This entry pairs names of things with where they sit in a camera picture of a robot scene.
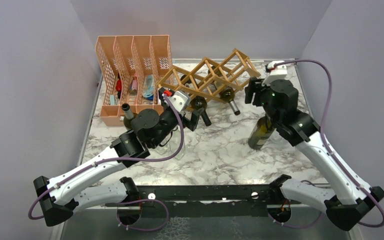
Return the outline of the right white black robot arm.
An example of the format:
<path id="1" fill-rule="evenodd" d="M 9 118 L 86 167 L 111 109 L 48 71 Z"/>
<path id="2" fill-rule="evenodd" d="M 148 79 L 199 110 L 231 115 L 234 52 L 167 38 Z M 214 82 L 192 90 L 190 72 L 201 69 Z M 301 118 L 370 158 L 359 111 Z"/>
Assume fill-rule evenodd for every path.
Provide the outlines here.
<path id="1" fill-rule="evenodd" d="M 384 198 L 384 190 L 370 186 L 335 152 L 318 123 L 298 110 L 299 91 L 289 80 L 264 84 L 251 77 L 245 87 L 245 103 L 263 107 L 270 126 L 303 153 L 330 185 L 319 188 L 281 175 L 269 185 L 269 199 L 280 204 L 298 201 L 324 213 L 343 231 L 351 230 Z"/>

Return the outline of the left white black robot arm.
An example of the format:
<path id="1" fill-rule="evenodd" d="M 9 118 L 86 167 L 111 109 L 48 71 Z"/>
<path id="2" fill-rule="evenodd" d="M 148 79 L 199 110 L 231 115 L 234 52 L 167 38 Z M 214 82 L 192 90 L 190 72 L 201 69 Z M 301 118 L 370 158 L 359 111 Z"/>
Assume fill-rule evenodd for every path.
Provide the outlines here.
<path id="1" fill-rule="evenodd" d="M 121 134 L 97 156 L 57 177 L 36 178 L 33 184 L 37 199 L 30 207 L 28 217 L 31 220 L 39 219 L 33 216 L 33 209 L 39 204 L 46 226 L 53 227 L 90 207 L 119 202 L 132 205 L 139 192 L 130 177 L 122 177 L 108 185 L 94 184 L 137 162 L 163 162 L 176 157 L 183 148 L 184 127 L 194 131 L 203 112 L 203 108 L 194 110 L 191 118 L 186 119 L 170 107 L 162 114 L 153 109 L 142 110 L 132 120 L 132 129 Z M 149 150 L 161 146 L 176 127 L 180 130 L 180 143 L 175 152 L 162 158 L 150 158 Z"/>

